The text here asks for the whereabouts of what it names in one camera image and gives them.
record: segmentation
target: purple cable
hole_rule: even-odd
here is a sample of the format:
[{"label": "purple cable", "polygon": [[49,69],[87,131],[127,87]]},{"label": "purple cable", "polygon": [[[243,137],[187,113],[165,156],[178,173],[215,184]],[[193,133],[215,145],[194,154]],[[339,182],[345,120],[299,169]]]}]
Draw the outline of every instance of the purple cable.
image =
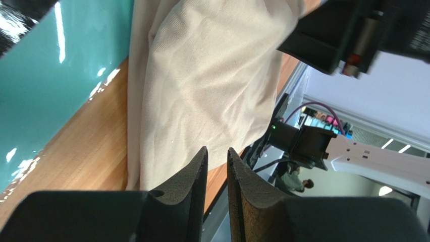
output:
[{"label": "purple cable", "polygon": [[[321,102],[307,102],[307,103],[304,103],[304,104],[302,104],[302,105],[300,105],[300,106],[298,106],[298,108],[296,108],[291,114],[290,114],[290,116],[288,116],[288,118],[284,121],[284,123],[286,124],[292,117],[293,117],[293,115],[297,112],[297,111],[299,111],[301,108],[303,108],[303,107],[305,107],[305,106],[307,106],[307,105],[313,105],[313,104],[315,104],[315,105],[320,105],[320,106],[322,106],[322,107],[325,107],[330,113],[332,113],[332,115],[333,115],[333,117],[334,117],[334,119],[338,122],[338,128],[339,128],[339,131],[341,132],[341,134],[343,135],[343,136],[346,136],[345,135],[345,131],[343,130],[343,127],[342,127],[342,123],[340,122],[340,119],[339,119],[339,117],[336,115],[336,113],[335,113],[335,111],[331,108],[331,107],[329,107],[329,106],[327,106],[327,105],[325,105],[324,103],[321,103]],[[263,150],[263,152],[266,152],[268,149],[270,149],[272,146],[271,145],[269,145],[269,146],[267,146],[264,150]]]}]

